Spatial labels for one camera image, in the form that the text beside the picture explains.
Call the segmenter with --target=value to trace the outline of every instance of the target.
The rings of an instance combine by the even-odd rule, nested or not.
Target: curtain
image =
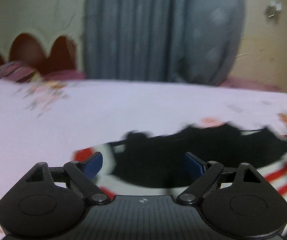
[[[89,78],[220,84],[233,66],[244,0],[86,0]]]

